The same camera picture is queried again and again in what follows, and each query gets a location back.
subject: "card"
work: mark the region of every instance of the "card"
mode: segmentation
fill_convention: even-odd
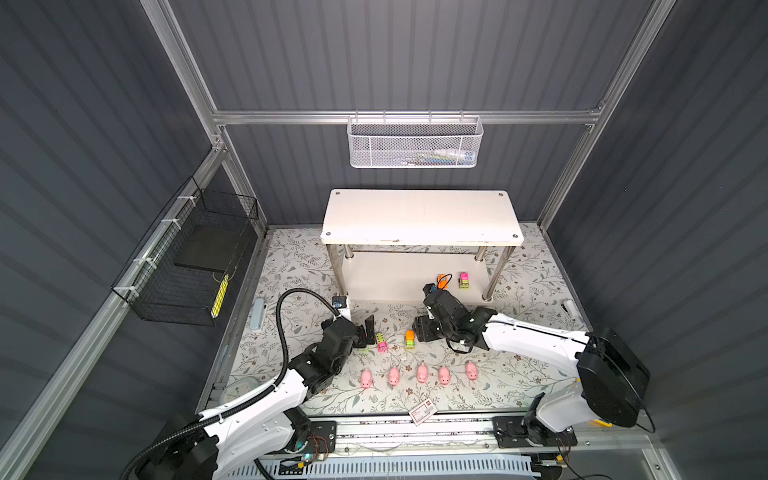
[[[408,415],[411,416],[411,420],[413,420],[416,426],[419,426],[425,422],[426,419],[434,415],[435,412],[437,412],[435,404],[431,399],[426,399],[411,409],[411,411],[408,412]]]

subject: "leaf pattern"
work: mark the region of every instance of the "leaf pattern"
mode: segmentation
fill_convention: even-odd
[[[538,226],[535,223],[521,226],[525,242],[515,250],[502,272],[490,307],[527,322],[585,329],[579,319],[567,318],[560,308],[563,301],[571,299],[571,294]],[[229,384],[244,376],[266,382],[280,371],[282,353],[275,325],[275,303],[280,294],[303,286],[330,300],[336,291],[326,248],[319,236],[320,228],[275,230],[256,292],[268,305],[264,330],[258,336],[248,328],[243,332]],[[365,247],[365,250],[399,252],[428,249],[440,253],[474,252],[464,247]],[[489,272],[498,262],[500,251],[488,249]],[[425,314],[423,307],[354,302],[352,307],[355,323],[374,315],[376,329],[384,335],[389,352],[379,353],[376,347],[353,350],[342,373],[302,405],[310,415],[405,412],[427,396],[444,411],[527,408],[538,393],[561,389],[574,381],[553,366],[515,353],[473,349],[470,354],[459,355],[449,350],[443,341],[417,341],[415,349],[405,349],[406,331],[415,317]],[[320,341],[323,335],[320,323],[329,313],[313,297],[299,293],[286,298],[282,317],[289,356],[294,357],[310,343]],[[479,370],[474,382],[465,374],[465,364],[470,360]],[[422,362],[429,370],[429,378],[423,384],[415,379],[415,371]],[[393,366],[400,370],[400,383],[396,387],[387,382]],[[447,366],[451,373],[447,386],[439,382],[441,366]],[[369,389],[360,385],[360,375],[366,368],[373,374],[373,386]]]

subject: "wire basket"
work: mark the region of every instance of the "wire basket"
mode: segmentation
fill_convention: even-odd
[[[123,273],[132,263],[141,264],[133,283],[113,285],[113,291],[141,319],[215,325],[216,318],[227,310],[225,301],[237,295],[257,244],[257,215],[257,201],[253,197],[198,190],[176,218],[162,220],[165,230],[154,249],[146,257],[133,259],[134,255],[126,263]],[[218,252],[224,258],[221,269],[212,271],[179,264],[187,243],[201,230],[206,230],[208,237],[213,233],[214,239],[219,235],[229,240],[225,245],[232,247]]]
[[[480,117],[455,123],[360,123],[350,117],[346,132],[354,168],[472,168],[483,129]]]

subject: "gray wall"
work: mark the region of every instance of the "gray wall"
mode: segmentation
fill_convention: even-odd
[[[0,84],[5,443],[210,144],[138,2],[0,3]],[[129,317],[51,439],[79,450],[30,477],[139,449],[194,406],[216,343]]]
[[[678,0],[549,231],[686,478],[764,475],[768,2]]]
[[[650,2],[171,2],[221,110],[597,107]],[[344,127],[232,126],[270,223],[333,188],[507,190],[534,220],[584,130],[485,126],[472,169],[357,170]]]
[[[333,188],[506,190],[520,220],[535,220],[584,127],[485,127],[474,168],[364,169],[349,165],[346,127],[227,127],[271,224],[322,223]]]

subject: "pig figurine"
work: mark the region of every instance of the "pig figurine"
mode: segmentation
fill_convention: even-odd
[[[371,375],[370,370],[365,369],[362,371],[362,375],[360,376],[360,383],[364,389],[369,389],[373,386],[373,375]]]
[[[419,381],[419,383],[426,383],[427,377],[429,376],[429,371],[427,370],[427,366],[422,363],[419,365],[418,369],[416,370],[416,380]]]
[[[391,386],[397,386],[400,383],[400,371],[396,367],[389,369],[389,384]]]
[[[478,379],[478,367],[472,362],[467,362],[467,378],[470,380]]]
[[[440,383],[442,383],[443,385],[448,385],[449,382],[451,381],[451,373],[449,372],[448,367],[447,366],[440,367],[439,374],[440,374],[439,375]]]

